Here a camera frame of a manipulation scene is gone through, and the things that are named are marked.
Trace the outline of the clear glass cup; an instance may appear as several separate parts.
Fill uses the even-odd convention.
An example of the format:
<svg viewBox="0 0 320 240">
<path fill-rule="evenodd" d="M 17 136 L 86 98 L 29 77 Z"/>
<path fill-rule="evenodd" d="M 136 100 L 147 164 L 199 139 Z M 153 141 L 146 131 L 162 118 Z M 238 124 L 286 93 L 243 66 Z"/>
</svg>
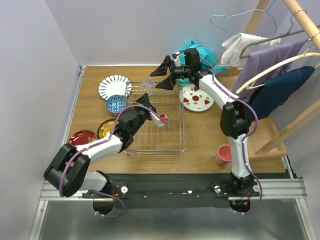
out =
<svg viewBox="0 0 320 240">
<path fill-rule="evenodd" d="M 139 86 L 138 91 L 141 94 L 152 95 L 154 89 L 155 81 L 151 77 L 147 77 Z"/>
</svg>

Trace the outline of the blue patterned bowl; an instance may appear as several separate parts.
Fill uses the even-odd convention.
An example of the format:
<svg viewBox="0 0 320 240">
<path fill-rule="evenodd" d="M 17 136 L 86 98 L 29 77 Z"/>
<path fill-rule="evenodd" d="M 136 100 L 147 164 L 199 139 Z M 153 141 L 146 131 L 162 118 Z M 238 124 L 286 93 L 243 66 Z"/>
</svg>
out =
<svg viewBox="0 0 320 240">
<path fill-rule="evenodd" d="M 110 96 L 105 102 L 106 110 L 114 115 L 118 115 L 126 106 L 127 98 L 120 94 Z"/>
</svg>

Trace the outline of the wire dish rack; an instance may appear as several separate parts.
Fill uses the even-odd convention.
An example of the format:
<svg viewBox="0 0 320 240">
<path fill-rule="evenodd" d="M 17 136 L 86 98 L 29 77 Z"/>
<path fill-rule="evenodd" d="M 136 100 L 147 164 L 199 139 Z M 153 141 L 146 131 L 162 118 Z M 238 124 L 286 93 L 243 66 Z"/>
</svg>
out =
<svg viewBox="0 0 320 240">
<path fill-rule="evenodd" d="M 134 135 L 134 142 L 125 150 L 133 154 L 178 155 L 186 148 L 183 92 L 177 84 L 173 90 L 154 88 L 149 102 L 157 116 L 146 120 Z"/>
</svg>

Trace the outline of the pink plastic cup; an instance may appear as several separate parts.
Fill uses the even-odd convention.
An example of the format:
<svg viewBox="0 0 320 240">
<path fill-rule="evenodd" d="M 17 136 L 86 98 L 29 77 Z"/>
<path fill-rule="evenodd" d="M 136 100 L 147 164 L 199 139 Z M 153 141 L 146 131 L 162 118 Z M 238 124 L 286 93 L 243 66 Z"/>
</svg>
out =
<svg viewBox="0 0 320 240">
<path fill-rule="evenodd" d="M 226 164 L 232 162 L 232 152 L 230 145 L 221 145 L 216 152 L 215 159 L 219 166 L 225 166 Z"/>
</svg>

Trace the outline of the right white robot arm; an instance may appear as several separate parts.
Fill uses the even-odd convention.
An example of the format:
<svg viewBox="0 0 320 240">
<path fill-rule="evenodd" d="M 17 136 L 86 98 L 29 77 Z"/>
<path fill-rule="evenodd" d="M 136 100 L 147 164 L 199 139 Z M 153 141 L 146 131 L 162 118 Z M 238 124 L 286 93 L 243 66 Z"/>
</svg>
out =
<svg viewBox="0 0 320 240">
<path fill-rule="evenodd" d="M 178 65 L 177 59 L 167 55 L 150 77 L 166 76 L 156 85 L 164 90 L 172 90 L 178 80 L 188 79 L 221 108 L 220 129 L 228 139 L 232 157 L 230 191 L 241 196 L 255 184 L 248 153 L 252 108 L 247 100 L 230 92 L 216 79 L 212 65 L 202 67 L 204 58 L 196 48 L 175 53 L 176 57 L 180 55 L 184 57 L 184 65 Z"/>
</svg>

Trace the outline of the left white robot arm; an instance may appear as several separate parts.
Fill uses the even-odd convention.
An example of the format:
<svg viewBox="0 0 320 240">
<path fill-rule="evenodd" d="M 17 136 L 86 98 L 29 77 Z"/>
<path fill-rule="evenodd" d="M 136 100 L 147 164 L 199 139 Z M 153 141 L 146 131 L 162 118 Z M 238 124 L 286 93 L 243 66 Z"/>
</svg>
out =
<svg viewBox="0 0 320 240">
<path fill-rule="evenodd" d="M 101 198 L 107 197 L 111 191 L 107 176 L 101 171 L 89 172 L 89 166 L 126 150 L 147 120 L 163 127 L 168 117 L 157 114 L 145 93 L 117 115 L 107 136 L 83 145 L 62 145 L 45 170 L 44 179 L 59 191 L 61 197 L 71 197 L 81 190 L 94 191 Z"/>
</svg>

